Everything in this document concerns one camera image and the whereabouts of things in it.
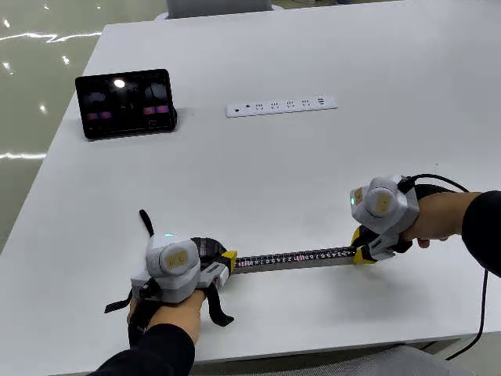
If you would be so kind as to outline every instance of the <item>white table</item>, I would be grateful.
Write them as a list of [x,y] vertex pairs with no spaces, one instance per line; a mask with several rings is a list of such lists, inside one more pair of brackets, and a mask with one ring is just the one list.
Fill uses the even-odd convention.
[[[87,142],[71,100],[0,256],[0,374],[89,371],[127,347],[104,315],[159,230],[240,255],[347,244],[348,191],[437,172],[501,187],[501,3],[390,2],[106,27],[86,74],[165,67],[173,134]],[[225,118],[252,99],[336,96],[315,113]],[[196,359],[234,360],[478,329],[482,269],[460,239],[375,266],[234,276]],[[501,283],[485,331],[501,331]]]

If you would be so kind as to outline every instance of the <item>measuring tape blade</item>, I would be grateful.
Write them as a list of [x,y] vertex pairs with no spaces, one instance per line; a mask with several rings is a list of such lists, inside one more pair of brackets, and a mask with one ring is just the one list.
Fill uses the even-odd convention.
[[320,266],[348,265],[353,263],[355,247],[340,247],[240,257],[236,259],[233,273],[258,273],[270,270],[318,268]]

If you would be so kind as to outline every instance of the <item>wrist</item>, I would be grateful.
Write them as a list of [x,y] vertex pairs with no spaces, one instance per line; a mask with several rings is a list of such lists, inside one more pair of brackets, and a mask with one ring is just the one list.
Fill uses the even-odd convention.
[[478,197],[480,192],[469,192],[469,193],[455,193],[455,200],[452,209],[452,215],[454,218],[454,233],[461,235],[463,229],[463,218],[468,207],[476,197]]

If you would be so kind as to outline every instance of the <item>yellow label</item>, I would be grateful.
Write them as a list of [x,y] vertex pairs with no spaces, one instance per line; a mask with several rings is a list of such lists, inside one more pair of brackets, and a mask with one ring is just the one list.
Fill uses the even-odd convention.
[[362,202],[362,188],[358,188],[354,193],[355,196],[355,205],[358,205]]
[[387,193],[379,193],[377,196],[376,207],[374,208],[374,214],[384,214],[388,211],[391,204],[391,195]]
[[167,269],[177,268],[178,266],[188,263],[188,254],[186,251],[174,253],[173,255],[167,256],[165,262],[167,263]]

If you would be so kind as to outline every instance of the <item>glossy floor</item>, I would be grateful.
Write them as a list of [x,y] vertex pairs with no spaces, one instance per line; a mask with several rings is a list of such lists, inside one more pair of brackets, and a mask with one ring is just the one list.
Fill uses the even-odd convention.
[[[354,0],[370,2],[374,0]],[[0,252],[106,24],[152,20],[166,0],[3,0],[0,3]],[[311,6],[275,0],[282,7]],[[316,5],[332,5],[318,0]],[[460,360],[499,374],[499,339]]]

